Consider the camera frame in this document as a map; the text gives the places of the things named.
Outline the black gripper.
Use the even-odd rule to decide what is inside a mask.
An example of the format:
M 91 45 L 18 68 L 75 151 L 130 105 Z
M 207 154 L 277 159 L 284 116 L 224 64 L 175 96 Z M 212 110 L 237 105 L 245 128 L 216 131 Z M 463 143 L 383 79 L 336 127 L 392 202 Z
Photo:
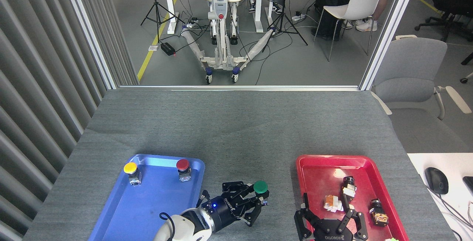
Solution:
M 365 215 L 362 212 L 357 212 L 354 208 L 350 208 L 348 197 L 349 195 L 342 194 L 342 204 L 346 212 L 342 221 L 319 221 L 319 218 L 309 209 L 309 198 L 308 195 L 304 193 L 303 203 L 300 209 L 295 212 L 295 225 L 299 240 L 353 241 L 353 237 L 355 237 L 355 239 L 366 241 L 368 239 L 368 231 L 365 225 Z M 314 231 L 307 229 L 303 219 L 313 226 Z M 356 223 L 357 232 L 354 234 L 346 228 L 350 219 L 354 219 Z
M 245 184 L 242 181 L 224 182 L 222 184 L 222 196 L 211 199 L 210 215 L 215 226 L 213 231 L 220 231 L 239 220 L 243 220 L 248 227 L 252 227 L 261 213 L 261 208 L 267 205 L 267 198 L 270 195 L 269 193 L 256 193 L 255 197 L 245 198 L 252 192 L 254 192 L 254 189 L 251 183 Z M 238 217 L 231 213 L 237 200 L 239 201 Z

